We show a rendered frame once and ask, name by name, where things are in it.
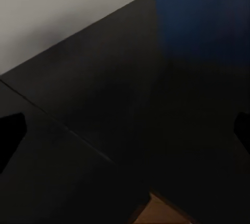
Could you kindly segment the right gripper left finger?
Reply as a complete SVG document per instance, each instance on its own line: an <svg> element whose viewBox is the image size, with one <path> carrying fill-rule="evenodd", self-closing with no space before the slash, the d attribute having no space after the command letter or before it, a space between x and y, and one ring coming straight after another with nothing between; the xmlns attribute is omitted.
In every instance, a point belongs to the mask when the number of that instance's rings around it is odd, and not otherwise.
<svg viewBox="0 0 250 224"><path fill-rule="evenodd" d="M0 118L0 175L27 132L23 113Z"/></svg>

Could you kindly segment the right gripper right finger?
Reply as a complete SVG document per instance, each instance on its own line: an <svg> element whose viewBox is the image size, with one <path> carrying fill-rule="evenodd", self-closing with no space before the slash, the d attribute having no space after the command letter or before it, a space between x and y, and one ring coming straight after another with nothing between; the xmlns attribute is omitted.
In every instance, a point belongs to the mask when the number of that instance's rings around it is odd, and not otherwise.
<svg viewBox="0 0 250 224"><path fill-rule="evenodd" d="M250 154L250 115L239 112L234 122L233 131Z"/></svg>

